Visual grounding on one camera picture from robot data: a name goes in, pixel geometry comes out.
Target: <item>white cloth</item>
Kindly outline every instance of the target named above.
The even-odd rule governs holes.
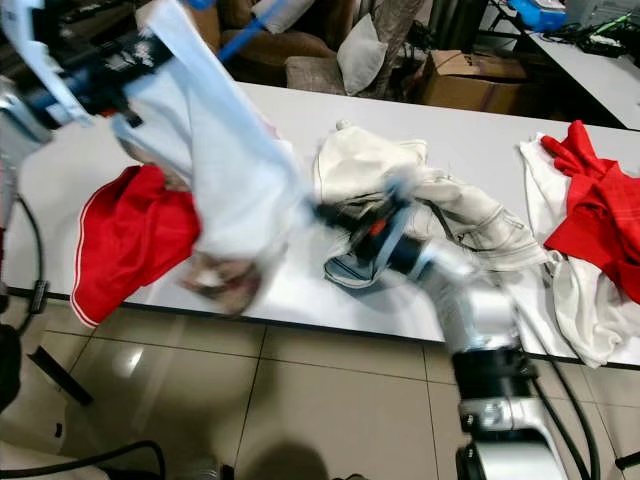
[[[316,160],[315,193],[324,203],[366,203],[380,198],[391,178],[408,179],[410,195],[439,207],[458,243],[484,268],[520,270],[545,263],[548,255],[515,215],[479,188],[426,166],[422,140],[393,143],[366,130],[339,122],[325,140]],[[416,206],[407,231],[419,238],[445,237],[429,207]],[[345,257],[347,245],[338,241],[325,264],[328,277],[350,288],[371,285],[378,272],[358,268]]]
[[[255,258],[281,244],[304,213],[290,156],[200,38],[176,0],[158,0],[148,28],[174,58],[126,89],[143,124],[120,115],[117,137],[153,154],[191,186],[202,233],[196,250]]]
[[[570,179],[556,170],[540,144],[542,134],[521,142],[529,219],[544,242],[567,216]],[[640,335],[640,305],[599,268],[560,252],[551,252],[550,274],[558,326],[582,361],[590,367],[607,363],[630,336]]]

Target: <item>brown armchair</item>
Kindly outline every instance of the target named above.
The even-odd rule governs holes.
[[[388,98],[389,79],[398,50],[424,0],[386,0],[373,13],[373,24],[381,42],[387,43],[384,63],[371,85],[357,96]],[[342,73],[334,58],[295,56],[287,59],[287,86],[297,90],[346,95]]]
[[[220,0],[218,13],[221,43],[225,45],[251,21],[251,7],[257,0]],[[258,32],[227,63],[239,81],[285,87],[285,61],[291,56],[335,58],[340,44],[351,30],[355,1],[316,0],[288,31]]]

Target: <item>desk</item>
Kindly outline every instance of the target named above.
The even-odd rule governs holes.
[[[309,175],[323,138],[336,121],[349,119],[391,140],[423,138],[429,144],[428,163],[473,183],[527,218],[524,169],[516,145],[537,131],[563,138],[567,124],[549,120],[408,105],[286,90],[259,85],[242,88],[293,143]],[[598,152],[619,159],[627,171],[640,174],[640,133],[601,127],[589,129]],[[78,213],[89,196],[131,164],[97,119],[91,129],[65,127],[57,140],[34,155],[21,175],[21,190],[40,221],[47,251],[46,276],[51,291],[69,294],[73,285],[73,254]],[[286,258],[262,297],[246,313],[261,319],[418,340],[442,341],[428,298],[389,272],[375,288],[349,293],[323,279],[322,265],[331,237],[321,226],[292,239]],[[30,288],[34,272],[31,232],[21,215],[9,229],[6,281]],[[140,289],[129,302],[149,307],[210,311],[211,305],[175,284],[179,265],[155,284]],[[519,272],[510,279],[522,301],[551,325],[547,293],[536,272]],[[552,328],[546,328],[552,353],[572,356]],[[525,347],[542,353],[525,330]],[[616,354],[615,362],[640,365],[640,340]]]
[[[531,40],[626,128],[640,130],[640,68],[626,56],[584,53],[574,45]]]

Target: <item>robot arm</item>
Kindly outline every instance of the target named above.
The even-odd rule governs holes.
[[[107,0],[106,5],[120,1]],[[0,239],[16,199],[21,164],[51,141],[50,130],[73,120],[89,123],[92,115],[114,111],[138,125],[141,120],[130,110],[123,87],[171,58],[148,33],[133,32],[102,46],[78,46],[58,28],[59,21],[84,18],[104,4],[68,10],[67,2],[2,3],[7,37],[39,81],[16,88],[0,77]],[[462,429],[473,439],[457,453],[460,478],[566,479],[543,405],[529,389],[533,368],[522,351],[511,300],[451,245],[405,236],[398,213],[407,207],[391,194],[363,215],[350,216],[327,205],[318,206],[317,213],[351,233],[359,258],[406,275],[433,300],[452,354]],[[32,302],[31,308],[42,304]],[[0,331],[0,345],[3,335]],[[11,400],[11,395],[0,398],[0,410]]]
[[[452,355],[460,393],[462,430],[472,442],[458,450],[460,479],[566,479],[546,422],[532,395],[534,367],[522,351],[511,299],[457,247],[404,235],[408,202],[391,193],[357,216],[331,205],[317,214],[351,234],[352,251],[365,262],[400,272],[435,305]]]

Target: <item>white stripe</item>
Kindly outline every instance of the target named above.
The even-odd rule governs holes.
[[[103,185],[98,190],[96,190],[96,192],[93,195],[91,195],[91,197],[89,198],[89,201],[85,204],[84,208],[82,209],[82,212],[80,212],[80,216],[78,217],[78,242],[76,244],[76,259],[75,259],[75,266],[74,266],[75,280],[73,282],[73,290],[71,290],[70,303],[71,303],[72,310],[78,316],[80,321],[82,323],[84,323],[85,325],[87,325],[88,327],[91,327],[91,328],[97,327],[100,323],[96,322],[95,320],[92,320],[91,318],[89,318],[89,316],[82,310],[82,308],[78,304],[78,301],[75,298],[76,290],[78,289],[78,286],[80,285],[80,277],[81,277],[81,273],[82,273],[80,266],[82,264],[82,262],[81,262],[82,247],[84,245],[84,220],[85,220],[85,217],[87,215],[87,211],[89,210],[89,207],[94,202],[96,197],[103,190],[105,190],[106,188],[110,187],[111,185],[116,183],[118,180],[120,180],[121,176],[122,176],[122,174],[120,174],[118,176],[118,178],[116,178],[115,180],[107,183],[106,185]]]

